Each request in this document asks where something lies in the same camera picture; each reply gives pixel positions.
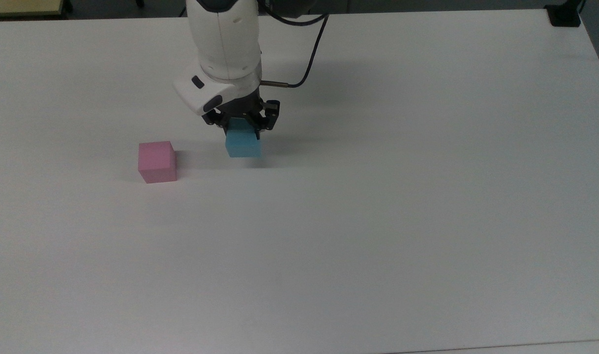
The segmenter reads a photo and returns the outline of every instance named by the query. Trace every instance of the table surface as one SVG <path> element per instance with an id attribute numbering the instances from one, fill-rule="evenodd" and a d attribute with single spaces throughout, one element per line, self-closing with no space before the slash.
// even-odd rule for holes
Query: table surface
<path id="1" fill-rule="evenodd" d="M 317 27 L 261 19 L 264 79 Z M 180 101 L 184 18 L 0 23 L 0 353 L 599 340 L 599 60 L 545 11 L 331 16 L 264 159 Z M 179 180 L 144 184 L 138 143 Z"/>
<path id="2" fill-rule="evenodd" d="M 0 0 L 0 16 L 60 14 L 63 0 Z"/>
<path id="3" fill-rule="evenodd" d="M 441 354 L 599 354 L 599 341 L 441 351 Z"/>

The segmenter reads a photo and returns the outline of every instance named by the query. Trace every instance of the floor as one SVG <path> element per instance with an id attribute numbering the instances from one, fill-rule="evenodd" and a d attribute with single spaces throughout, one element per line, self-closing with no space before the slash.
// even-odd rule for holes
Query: floor
<path id="1" fill-rule="evenodd" d="M 176 17 L 184 0 L 71 0 L 70 19 Z M 396 11 L 457 11 L 481 9 L 542 9 L 563 0 L 318 0 L 311 13 L 372 13 Z M 599 0 L 587 0 L 581 17 L 599 56 Z"/>

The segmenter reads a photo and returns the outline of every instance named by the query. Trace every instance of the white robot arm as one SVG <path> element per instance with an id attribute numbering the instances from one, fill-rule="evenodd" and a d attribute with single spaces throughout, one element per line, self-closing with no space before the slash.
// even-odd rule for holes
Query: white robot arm
<path id="1" fill-rule="evenodd" d="M 204 116 L 258 90 L 258 6 L 255 0 L 187 0 L 186 6 L 198 58 L 174 85 L 188 107 Z"/>
<path id="2" fill-rule="evenodd" d="M 291 17 L 305 13 L 315 1 L 270 0 Z M 306 26 L 324 20 L 306 74 L 300 83 L 289 85 L 261 80 L 259 5 L 278 21 L 288 25 Z M 255 139 L 259 140 L 261 131 L 273 129 L 280 105 L 279 101 L 263 101 L 260 85 L 294 88 L 304 82 L 328 14 L 308 22 L 291 22 L 274 13 L 264 0 L 186 0 L 186 7 L 198 55 L 174 81 L 178 94 L 208 125 L 218 125 L 227 135 L 228 125 L 234 122 L 232 124 L 246 127 L 246 130 L 253 128 Z"/>

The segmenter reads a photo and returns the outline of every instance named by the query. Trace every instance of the pink cube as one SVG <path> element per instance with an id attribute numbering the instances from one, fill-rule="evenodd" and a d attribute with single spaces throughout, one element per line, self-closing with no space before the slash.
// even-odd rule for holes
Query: pink cube
<path id="1" fill-rule="evenodd" d="M 178 180 L 175 150 L 170 141 L 138 146 L 138 172 L 147 183 Z"/>

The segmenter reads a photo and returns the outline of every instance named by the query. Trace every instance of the black cable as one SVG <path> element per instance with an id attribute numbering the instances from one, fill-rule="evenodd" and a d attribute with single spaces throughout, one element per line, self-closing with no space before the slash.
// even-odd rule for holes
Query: black cable
<path id="1" fill-rule="evenodd" d="M 323 20 L 324 18 L 328 17 L 328 14 L 325 13 L 325 14 L 322 14 L 322 16 L 319 16 L 318 18 L 313 18 L 313 20 L 306 21 L 306 22 L 289 21 L 289 20 L 286 20 L 286 18 L 282 18 L 282 16 L 279 16 L 275 12 L 271 11 L 271 9 L 269 9 L 267 7 L 267 5 L 264 3 L 264 0 L 258 0 L 258 5 L 260 5 L 260 7 L 264 10 L 264 12 L 266 12 L 271 17 L 275 18 L 276 20 L 278 20 L 286 25 L 291 25 L 291 26 L 310 26 L 310 25 L 313 25 L 313 24 Z"/>
<path id="2" fill-rule="evenodd" d="M 326 28 L 326 23 L 328 23 L 328 14 L 324 17 L 324 22 L 322 23 L 321 29 L 319 29 L 319 34 L 317 35 L 317 40 L 315 40 L 315 47 L 313 47 L 313 53 L 310 55 L 310 60 L 308 61 L 308 67 L 306 68 L 306 72 L 304 73 L 304 77 L 301 79 L 299 83 L 288 85 L 289 88 L 297 88 L 300 87 L 306 78 L 308 78 L 308 73 L 310 72 L 310 68 L 313 66 L 313 60 L 315 60 L 315 54 L 317 53 L 317 47 L 319 47 L 319 41 L 322 39 L 322 34 L 324 34 L 324 29 Z"/>
<path id="3" fill-rule="evenodd" d="M 309 25 L 317 23 L 321 20 L 324 20 L 324 22 L 322 22 L 321 29 L 319 29 L 319 34 L 317 35 L 317 40 L 315 40 L 315 46 L 313 47 L 313 52 L 310 54 L 310 60 L 308 61 L 308 67 L 306 67 L 306 72 L 304 72 L 304 77 L 299 81 L 299 83 L 290 84 L 290 83 L 282 83 L 280 81 L 266 81 L 266 80 L 261 81 L 261 85 L 266 86 L 266 87 L 298 88 L 304 83 L 304 81 L 306 81 L 306 78 L 308 78 L 308 74 L 310 73 L 310 68 L 313 67 L 313 60 L 315 60 L 315 54 L 317 53 L 317 47 L 319 47 L 319 41 L 322 39 L 322 34 L 324 34 L 324 29 L 326 28 L 326 23 L 328 23 L 329 14 L 328 13 L 322 14 L 318 18 L 314 18 L 313 20 L 306 21 L 306 22 L 295 22 L 295 21 L 286 20 L 286 19 L 282 18 L 281 16 L 279 16 L 278 14 L 271 11 L 271 9 L 269 9 L 267 7 L 267 5 L 264 3 L 264 0 L 258 0 L 258 4 L 271 17 L 275 18 L 276 20 L 278 20 L 282 23 L 285 23 L 285 24 L 291 25 L 291 26 L 309 26 Z"/>
<path id="4" fill-rule="evenodd" d="M 583 2 L 581 2 L 581 6 L 579 7 L 579 11 L 577 11 L 577 13 L 581 13 L 581 10 L 583 10 L 583 6 L 586 4 L 586 0 L 583 0 Z"/>

